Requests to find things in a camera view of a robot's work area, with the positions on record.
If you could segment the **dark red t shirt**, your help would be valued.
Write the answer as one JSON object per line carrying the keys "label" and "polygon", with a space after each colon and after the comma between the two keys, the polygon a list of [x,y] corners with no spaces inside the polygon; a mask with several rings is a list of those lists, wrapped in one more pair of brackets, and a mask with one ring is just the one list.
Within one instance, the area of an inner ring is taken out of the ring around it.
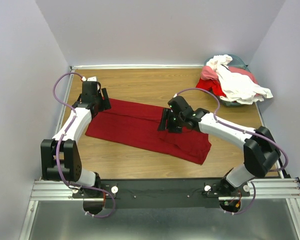
{"label": "dark red t shirt", "polygon": [[86,136],[170,155],[202,165],[211,149],[208,134],[182,129],[159,131],[163,107],[110,99],[88,125]]}

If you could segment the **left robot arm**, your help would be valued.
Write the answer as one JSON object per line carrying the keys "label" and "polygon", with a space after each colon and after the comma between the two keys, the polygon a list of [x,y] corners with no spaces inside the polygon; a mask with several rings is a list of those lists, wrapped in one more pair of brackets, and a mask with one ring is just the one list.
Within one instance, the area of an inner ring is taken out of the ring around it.
{"label": "left robot arm", "polygon": [[83,168],[78,142],[85,128],[98,113],[111,109],[106,88],[84,90],[73,105],[70,116],[51,139],[40,145],[41,170],[44,180],[65,181],[67,185],[84,186],[83,191],[91,198],[101,191],[98,173]]}

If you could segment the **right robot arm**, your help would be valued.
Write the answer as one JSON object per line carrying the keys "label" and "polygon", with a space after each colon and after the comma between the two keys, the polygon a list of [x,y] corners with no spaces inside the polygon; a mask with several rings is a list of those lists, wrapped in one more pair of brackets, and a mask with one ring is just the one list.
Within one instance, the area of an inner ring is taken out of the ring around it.
{"label": "right robot arm", "polygon": [[159,131],[169,130],[181,133],[182,128],[199,133],[216,136],[234,144],[243,151],[243,164],[232,168],[217,184],[220,195],[231,196],[247,181],[263,178],[280,158],[281,153],[266,127],[258,129],[244,127],[216,117],[208,110],[198,108],[186,115],[164,108],[161,115]]}

